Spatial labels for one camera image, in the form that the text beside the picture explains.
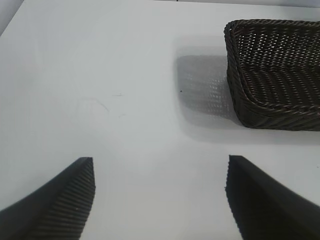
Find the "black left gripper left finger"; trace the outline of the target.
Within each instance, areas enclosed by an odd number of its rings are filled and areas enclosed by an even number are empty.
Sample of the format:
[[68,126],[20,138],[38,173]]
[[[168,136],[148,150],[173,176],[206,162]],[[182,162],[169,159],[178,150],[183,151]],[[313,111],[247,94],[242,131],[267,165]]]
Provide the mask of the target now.
[[2,240],[78,240],[96,193],[94,163],[81,157],[0,212]]

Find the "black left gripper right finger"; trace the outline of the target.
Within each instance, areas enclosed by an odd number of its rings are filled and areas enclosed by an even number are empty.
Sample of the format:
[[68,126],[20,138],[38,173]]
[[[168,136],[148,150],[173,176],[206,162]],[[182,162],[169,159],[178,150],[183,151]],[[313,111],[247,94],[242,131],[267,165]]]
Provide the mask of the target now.
[[230,155],[227,201],[244,240],[318,240],[320,207],[241,155]]

